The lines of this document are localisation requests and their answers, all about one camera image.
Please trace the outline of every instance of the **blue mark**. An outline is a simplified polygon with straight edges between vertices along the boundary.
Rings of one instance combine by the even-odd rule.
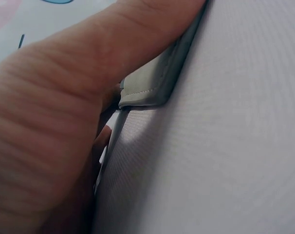
[[[54,3],[54,4],[67,4],[70,3],[73,0],[43,0],[49,3]]]
[[[22,44],[23,44],[23,40],[24,40],[25,34],[22,35],[20,43],[19,43],[19,48],[21,48]]]

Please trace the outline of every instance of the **pink mark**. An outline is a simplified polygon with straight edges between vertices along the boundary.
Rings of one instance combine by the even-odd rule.
[[[10,22],[22,0],[0,0],[0,29]]]

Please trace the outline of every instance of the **skin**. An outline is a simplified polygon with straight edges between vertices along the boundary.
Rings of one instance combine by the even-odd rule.
[[[89,231],[111,134],[101,113],[118,99],[116,84],[181,35],[203,2],[119,0],[0,64],[0,233]]]

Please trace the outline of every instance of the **stitching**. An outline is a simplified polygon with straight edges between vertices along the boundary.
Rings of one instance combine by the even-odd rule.
[[[163,78],[164,75],[165,75],[166,68],[167,68],[168,65],[169,65],[169,62],[170,62],[170,60],[171,60],[171,58],[172,58],[173,52],[175,52],[175,50],[176,50],[176,48],[177,48],[177,45],[178,45],[178,43],[175,44],[175,47],[172,49],[172,52],[171,52],[171,54],[169,55],[169,57],[168,57],[168,59],[167,59],[167,64],[164,66],[163,73],[162,73],[161,77],[159,78],[159,82],[158,82],[157,86],[156,86],[155,88],[152,88],[152,89],[149,89],[149,90],[145,90],[145,91],[141,91],[141,92],[137,92],[137,93],[132,93],[132,94],[127,94],[127,95],[124,96],[124,98],[127,97],[127,96],[134,95],[134,94],[141,94],[141,93],[149,93],[149,92],[153,92],[154,90],[158,89],[158,88],[161,86],[162,78]]]

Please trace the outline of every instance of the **gray fabric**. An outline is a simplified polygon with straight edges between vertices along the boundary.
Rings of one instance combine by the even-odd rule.
[[[215,0],[165,107],[129,113],[97,234],[295,234],[295,0]]]
[[[163,105],[168,101],[202,18],[202,13],[203,10],[179,40],[157,58],[125,78],[121,83],[120,108]]]

